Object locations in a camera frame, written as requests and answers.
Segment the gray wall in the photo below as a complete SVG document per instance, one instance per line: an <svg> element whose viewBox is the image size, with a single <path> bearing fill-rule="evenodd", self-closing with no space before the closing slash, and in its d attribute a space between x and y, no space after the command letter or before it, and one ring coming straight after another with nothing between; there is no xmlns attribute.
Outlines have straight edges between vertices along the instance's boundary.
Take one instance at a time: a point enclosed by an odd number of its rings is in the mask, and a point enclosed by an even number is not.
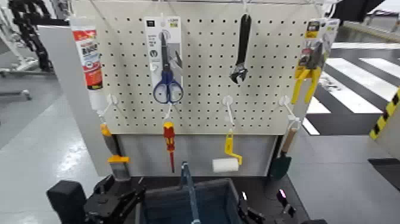
<svg viewBox="0 0 400 224"><path fill-rule="evenodd" d="M165 140L157 135L120 135L120 145L132 161L132 176L178 176L182 161L195 176L265 176L270 163L275 136L236 135L233 152L243 157L238 172L213 173L211 161L227 158L224 135L179 135L175 137L175 174L171 173Z"/></svg>

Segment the yellow pliers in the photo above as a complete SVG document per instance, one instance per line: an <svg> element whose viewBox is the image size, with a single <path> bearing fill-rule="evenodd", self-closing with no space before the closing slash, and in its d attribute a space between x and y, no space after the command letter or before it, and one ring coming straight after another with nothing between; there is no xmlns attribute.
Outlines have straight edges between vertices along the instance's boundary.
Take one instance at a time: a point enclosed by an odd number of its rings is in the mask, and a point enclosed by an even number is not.
<svg viewBox="0 0 400 224"><path fill-rule="evenodd" d="M323 65L323 58L324 58L322 49L323 45L321 42L319 42L312 51L312 53L310 53L310 56L305 62L305 65L302 66L301 65L302 62L299 63L299 66L297 67L295 72L296 85L293 91L293 96L291 101L292 104L296 104L297 99L299 97L301 85L304 79L307 78L311 78L311 86L308 89L307 94L305 95L304 102L308 104L311 101L311 97L313 97L313 93L317 88L318 80L322 72L321 67Z"/></svg>

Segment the black-yellow caution stripe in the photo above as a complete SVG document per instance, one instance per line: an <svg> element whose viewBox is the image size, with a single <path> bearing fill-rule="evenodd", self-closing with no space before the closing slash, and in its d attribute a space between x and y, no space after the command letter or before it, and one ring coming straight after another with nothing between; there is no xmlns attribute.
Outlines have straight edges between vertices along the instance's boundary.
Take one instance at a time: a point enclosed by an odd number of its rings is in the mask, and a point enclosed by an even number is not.
<svg viewBox="0 0 400 224"><path fill-rule="evenodd" d="M389 118L394 114L396 107L399 105L400 101L400 88L391 100L391 102L388 103L386 106L385 111L383 114L379 117L378 121L376 122L376 125L374 128L372 128L370 132L370 137L375 140L378 138L379 134L382 132L383 128L386 126L386 123L389 121Z"/></svg>

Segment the basket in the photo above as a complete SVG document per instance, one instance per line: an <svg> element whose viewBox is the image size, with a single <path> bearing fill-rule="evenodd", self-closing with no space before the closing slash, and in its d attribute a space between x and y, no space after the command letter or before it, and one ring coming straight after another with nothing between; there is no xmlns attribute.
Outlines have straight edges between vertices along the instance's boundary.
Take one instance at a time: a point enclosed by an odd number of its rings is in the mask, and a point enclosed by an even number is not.
<svg viewBox="0 0 400 224"><path fill-rule="evenodd" d="M193 187L187 167L182 165L180 186L146 192L144 202L136 207L135 224L242 224L232 180L199 182Z"/></svg>

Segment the product label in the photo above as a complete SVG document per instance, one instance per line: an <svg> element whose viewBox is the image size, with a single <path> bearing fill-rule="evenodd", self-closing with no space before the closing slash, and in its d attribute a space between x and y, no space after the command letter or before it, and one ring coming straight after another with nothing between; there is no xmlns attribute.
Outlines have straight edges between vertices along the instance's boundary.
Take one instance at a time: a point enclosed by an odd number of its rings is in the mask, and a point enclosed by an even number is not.
<svg viewBox="0 0 400 224"><path fill-rule="evenodd" d="M168 57L171 60L171 69L177 82L181 82L181 75L172 64L178 61L179 57L182 61L182 28L179 16L165 17L145 17L143 21L146 32L146 45L149 55L150 72L153 88L161 80L161 72L163 70L163 59L161 55L161 34L164 34L167 46Z"/></svg>
<svg viewBox="0 0 400 224"><path fill-rule="evenodd" d="M96 42L95 29L80 29L73 31L82 68L85 73L88 89L103 88L100 53Z"/></svg>

